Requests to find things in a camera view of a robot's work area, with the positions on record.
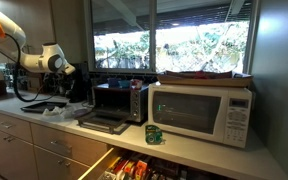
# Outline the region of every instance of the wall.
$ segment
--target wall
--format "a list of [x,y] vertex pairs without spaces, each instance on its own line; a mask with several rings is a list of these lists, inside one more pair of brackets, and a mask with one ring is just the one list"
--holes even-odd
[[253,128],[288,174],[288,1],[261,1],[251,74]]
[[84,0],[51,0],[57,43],[69,63],[87,62]]

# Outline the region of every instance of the cabinet door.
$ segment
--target cabinet door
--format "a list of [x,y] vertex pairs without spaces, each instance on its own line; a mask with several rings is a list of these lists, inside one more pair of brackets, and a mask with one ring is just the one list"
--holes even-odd
[[25,32],[24,52],[41,54],[44,43],[55,41],[49,0],[0,0],[0,11]]
[[10,180],[37,180],[33,145],[0,131],[0,174]]
[[35,146],[36,162],[41,180],[76,180],[89,166]]

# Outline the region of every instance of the open drawer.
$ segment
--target open drawer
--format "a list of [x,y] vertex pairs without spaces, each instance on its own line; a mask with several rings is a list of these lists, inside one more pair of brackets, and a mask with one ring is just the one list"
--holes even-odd
[[113,147],[107,153],[100,158],[92,167],[90,167],[79,180],[96,180],[99,179],[103,173],[116,161],[118,157],[121,157],[126,150]]
[[189,180],[197,177],[201,179],[231,180],[217,174],[118,147],[111,148],[79,180],[176,180],[180,178]]

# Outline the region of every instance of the countertop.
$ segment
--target countertop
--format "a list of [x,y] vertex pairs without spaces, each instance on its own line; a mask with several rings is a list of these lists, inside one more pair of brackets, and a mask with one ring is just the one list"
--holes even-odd
[[[33,97],[31,93],[21,94],[26,99]],[[68,99],[52,97],[48,101],[68,102]],[[20,109],[36,103],[38,102],[22,102],[12,90],[8,90],[7,95],[0,96],[0,113],[234,179],[288,179],[252,129],[249,131],[245,149],[166,132],[163,132],[165,144],[147,145],[145,142],[147,122],[142,125],[131,125],[121,135],[111,135],[81,128],[78,126],[78,121],[72,118],[45,119],[41,114],[23,112]],[[68,103],[67,107],[81,108],[81,103]]]

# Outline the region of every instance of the white microwave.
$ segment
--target white microwave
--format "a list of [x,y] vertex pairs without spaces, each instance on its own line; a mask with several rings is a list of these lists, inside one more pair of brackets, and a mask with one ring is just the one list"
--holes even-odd
[[245,148],[252,92],[246,88],[149,85],[148,124]]

